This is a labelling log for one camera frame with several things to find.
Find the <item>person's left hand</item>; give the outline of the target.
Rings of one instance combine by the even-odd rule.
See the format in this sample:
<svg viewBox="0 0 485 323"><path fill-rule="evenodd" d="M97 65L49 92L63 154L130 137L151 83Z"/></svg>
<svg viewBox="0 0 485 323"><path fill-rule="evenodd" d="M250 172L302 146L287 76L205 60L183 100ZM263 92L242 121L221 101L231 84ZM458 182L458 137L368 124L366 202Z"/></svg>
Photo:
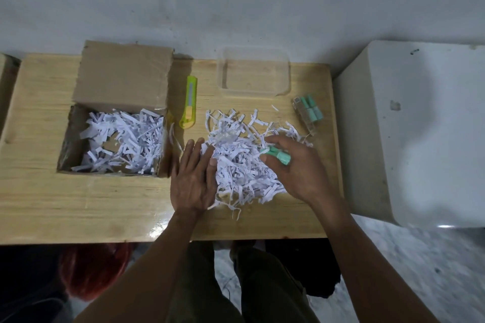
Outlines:
<svg viewBox="0 0 485 323"><path fill-rule="evenodd" d="M187 141L181 156L173 155L170 198L175 214L197 221L215 202L217 187L208 187L208 163L214 147L207 146L206 169L192 169L192 150L197 140Z"/></svg>

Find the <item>person's left forearm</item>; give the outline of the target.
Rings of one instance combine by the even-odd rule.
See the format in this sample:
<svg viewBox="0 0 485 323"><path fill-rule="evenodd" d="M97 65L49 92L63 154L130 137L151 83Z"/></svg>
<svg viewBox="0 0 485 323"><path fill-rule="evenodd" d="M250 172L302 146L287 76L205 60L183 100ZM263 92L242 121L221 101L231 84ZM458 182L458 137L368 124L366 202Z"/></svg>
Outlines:
<svg viewBox="0 0 485 323"><path fill-rule="evenodd" d="M202 210L176 210L165 230L73 323L163 323Z"/></svg>

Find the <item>yellow utility knife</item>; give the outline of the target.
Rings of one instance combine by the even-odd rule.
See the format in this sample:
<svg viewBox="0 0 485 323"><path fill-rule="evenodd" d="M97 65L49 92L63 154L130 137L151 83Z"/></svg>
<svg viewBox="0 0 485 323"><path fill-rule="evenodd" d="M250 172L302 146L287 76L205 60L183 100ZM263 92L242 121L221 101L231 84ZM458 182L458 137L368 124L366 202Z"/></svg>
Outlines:
<svg viewBox="0 0 485 323"><path fill-rule="evenodd" d="M193 75L187 77L184 111L179 121L180 128L184 130L191 128L196 122L197 83L197 77Z"/></svg>

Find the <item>boxed shredded white paper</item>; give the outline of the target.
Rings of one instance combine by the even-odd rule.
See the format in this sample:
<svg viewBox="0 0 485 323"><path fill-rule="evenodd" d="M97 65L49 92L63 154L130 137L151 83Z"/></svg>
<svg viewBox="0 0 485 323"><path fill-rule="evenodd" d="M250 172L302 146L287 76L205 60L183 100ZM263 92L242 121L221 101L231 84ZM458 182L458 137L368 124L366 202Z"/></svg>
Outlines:
<svg viewBox="0 0 485 323"><path fill-rule="evenodd" d="M142 108L70 112L58 170L90 174L157 176L166 143L165 117Z"/></svg>

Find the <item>clear plastic container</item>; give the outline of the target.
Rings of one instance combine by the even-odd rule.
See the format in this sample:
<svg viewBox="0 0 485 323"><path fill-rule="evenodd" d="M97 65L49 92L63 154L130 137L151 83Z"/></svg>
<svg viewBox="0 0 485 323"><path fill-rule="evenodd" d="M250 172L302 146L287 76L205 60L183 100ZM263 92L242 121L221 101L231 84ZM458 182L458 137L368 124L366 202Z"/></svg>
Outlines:
<svg viewBox="0 0 485 323"><path fill-rule="evenodd" d="M223 46L217 50L216 85L229 97L286 95L291 88L289 56L271 47Z"/></svg>

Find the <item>person's leg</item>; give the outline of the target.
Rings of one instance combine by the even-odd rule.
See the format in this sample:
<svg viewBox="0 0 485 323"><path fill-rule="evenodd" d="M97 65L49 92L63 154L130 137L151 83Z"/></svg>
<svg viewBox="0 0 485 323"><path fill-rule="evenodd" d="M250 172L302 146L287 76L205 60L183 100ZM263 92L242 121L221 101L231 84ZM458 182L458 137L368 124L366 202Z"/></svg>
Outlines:
<svg viewBox="0 0 485 323"><path fill-rule="evenodd" d="M300 282L255 243L234 241L229 254L241 287L245 323L320 323Z"/></svg>
<svg viewBox="0 0 485 323"><path fill-rule="evenodd" d="M216 280L212 241L189 243L165 323L245 323Z"/></svg>

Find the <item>person's right leg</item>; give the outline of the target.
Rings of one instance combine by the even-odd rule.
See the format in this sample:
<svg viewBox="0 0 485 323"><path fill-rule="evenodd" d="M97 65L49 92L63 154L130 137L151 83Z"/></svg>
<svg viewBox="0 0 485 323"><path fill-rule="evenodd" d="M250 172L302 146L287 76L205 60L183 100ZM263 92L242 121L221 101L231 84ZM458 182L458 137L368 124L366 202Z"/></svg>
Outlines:
<svg viewBox="0 0 485 323"><path fill-rule="evenodd" d="M300 282L255 243L234 241L229 254L241 287L245 323L320 323Z"/></svg>

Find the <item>red plastic container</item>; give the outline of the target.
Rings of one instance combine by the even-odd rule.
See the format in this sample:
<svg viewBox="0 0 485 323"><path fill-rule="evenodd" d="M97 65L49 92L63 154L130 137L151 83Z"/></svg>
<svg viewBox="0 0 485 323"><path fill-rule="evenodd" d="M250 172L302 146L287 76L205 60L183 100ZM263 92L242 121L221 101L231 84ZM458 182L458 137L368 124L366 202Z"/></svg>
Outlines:
<svg viewBox="0 0 485 323"><path fill-rule="evenodd" d="M78 244L64 248L59 277L70 297L89 302L99 297L126 270L134 243Z"/></svg>

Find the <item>person's right hand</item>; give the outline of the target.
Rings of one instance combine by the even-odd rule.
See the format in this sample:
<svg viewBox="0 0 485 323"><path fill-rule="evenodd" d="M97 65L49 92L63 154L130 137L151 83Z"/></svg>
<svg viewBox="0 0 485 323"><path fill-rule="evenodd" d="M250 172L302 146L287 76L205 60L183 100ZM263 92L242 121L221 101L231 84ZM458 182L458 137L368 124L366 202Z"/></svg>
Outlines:
<svg viewBox="0 0 485 323"><path fill-rule="evenodd" d="M267 136L265 140L291 155L287 166L277 158L276 165L266 165L290 195L311 206L333 195L334 191L316 149L284 135Z"/></svg>

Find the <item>person's left leg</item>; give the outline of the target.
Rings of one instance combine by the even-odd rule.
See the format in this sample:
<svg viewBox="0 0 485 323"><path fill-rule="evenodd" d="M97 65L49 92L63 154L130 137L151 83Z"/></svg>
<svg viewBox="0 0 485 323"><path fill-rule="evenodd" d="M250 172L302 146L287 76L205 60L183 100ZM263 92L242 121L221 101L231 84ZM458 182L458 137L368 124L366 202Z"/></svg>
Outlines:
<svg viewBox="0 0 485 323"><path fill-rule="evenodd" d="M189 243L165 323L245 323L216 280L212 241Z"/></svg>

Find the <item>black bag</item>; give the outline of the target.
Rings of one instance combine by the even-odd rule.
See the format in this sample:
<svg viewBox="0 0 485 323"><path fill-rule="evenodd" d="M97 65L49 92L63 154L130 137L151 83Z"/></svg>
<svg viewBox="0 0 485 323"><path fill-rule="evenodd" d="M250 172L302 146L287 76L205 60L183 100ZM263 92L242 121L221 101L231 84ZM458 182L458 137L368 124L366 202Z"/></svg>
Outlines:
<svg viewBox="0 0 485 323"><path fill-rule="evenodd" d="M306 294L329 298L341 282L341 270L328 238L270 239L265 249L279 259Z"/></svg>

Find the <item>person's right forearm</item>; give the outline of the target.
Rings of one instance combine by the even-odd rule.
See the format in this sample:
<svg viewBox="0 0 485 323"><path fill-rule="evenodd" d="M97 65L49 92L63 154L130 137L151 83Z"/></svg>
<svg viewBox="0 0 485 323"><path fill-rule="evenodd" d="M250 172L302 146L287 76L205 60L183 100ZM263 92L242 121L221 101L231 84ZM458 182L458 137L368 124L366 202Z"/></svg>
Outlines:
<svg viewBox="0 0 485 323"><path fill-rule="evenodd" d="M440 323L334 194L306 199L322 225L360 323Z"/></svg>

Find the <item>white appliance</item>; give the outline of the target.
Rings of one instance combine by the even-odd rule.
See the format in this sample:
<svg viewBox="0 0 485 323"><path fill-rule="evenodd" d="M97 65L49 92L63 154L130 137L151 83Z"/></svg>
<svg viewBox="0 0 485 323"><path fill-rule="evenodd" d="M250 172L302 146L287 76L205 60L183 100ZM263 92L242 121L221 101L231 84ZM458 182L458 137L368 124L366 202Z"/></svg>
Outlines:
<svg viewBox="0 0 485 323"><path fill-rule="evenodd" d="M485 228L485 45L374 40L333 88L351 213Z"/></svg>

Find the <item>shredded white paper pile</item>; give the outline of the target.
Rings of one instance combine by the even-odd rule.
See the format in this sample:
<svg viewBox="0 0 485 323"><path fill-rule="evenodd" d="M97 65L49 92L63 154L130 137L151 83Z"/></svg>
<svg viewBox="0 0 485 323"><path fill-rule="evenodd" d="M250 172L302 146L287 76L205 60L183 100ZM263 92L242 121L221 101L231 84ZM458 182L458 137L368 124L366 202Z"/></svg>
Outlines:
<svg viewBox="0 0 485 323"><path fill-rule="evenodd" d="M279 194L287 193L276 174L259 158L259 151L271 144L266 137L284 134L312 147L309 135L300 135L289 122L267 122L258 118L258 109L248 117L234 109L224 113L208 110L205 115L208 138L202 148L214 147L217 159L217 191L209 209L225 205L240 214L246 204L268 203Z"/></svg>

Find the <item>small green cap bottle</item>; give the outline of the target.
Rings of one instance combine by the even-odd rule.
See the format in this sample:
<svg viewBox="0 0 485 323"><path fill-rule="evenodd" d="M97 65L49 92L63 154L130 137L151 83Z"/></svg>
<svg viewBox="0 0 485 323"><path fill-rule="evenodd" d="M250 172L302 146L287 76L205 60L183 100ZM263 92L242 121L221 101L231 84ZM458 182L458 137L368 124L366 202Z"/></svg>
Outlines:
<svg viewBox="0 0 485 323"><path fill-rule="evenodd" d="M291 155L288 152L282 149L279 149L273 145L270 145L270 146L267 146L266 148L261 149L259 153L271 155L277 158L285 166L287 166L291 160Z"/></svg>

